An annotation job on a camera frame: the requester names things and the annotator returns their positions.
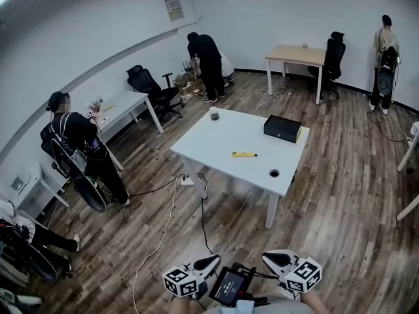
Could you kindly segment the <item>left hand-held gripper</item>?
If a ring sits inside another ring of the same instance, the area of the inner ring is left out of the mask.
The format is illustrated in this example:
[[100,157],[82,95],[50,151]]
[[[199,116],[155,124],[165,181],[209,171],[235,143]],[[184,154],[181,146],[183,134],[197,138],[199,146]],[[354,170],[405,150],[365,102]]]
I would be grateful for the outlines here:
[[173,266],[162,274],[164,288],[178,298],[201,298],[208,291],[207,280],[220,263],[221,257],[214,254],[193,264]]

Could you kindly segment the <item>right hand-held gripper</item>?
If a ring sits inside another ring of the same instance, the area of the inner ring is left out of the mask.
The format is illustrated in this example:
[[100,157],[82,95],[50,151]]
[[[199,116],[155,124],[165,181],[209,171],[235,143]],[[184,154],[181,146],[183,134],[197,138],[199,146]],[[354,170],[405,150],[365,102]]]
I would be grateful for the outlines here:
[[303,258],[288,249],[266,251],[262,259],[278,277],[280,285],[295,293],[307,293],[321,281],[322,267],[312,258]]

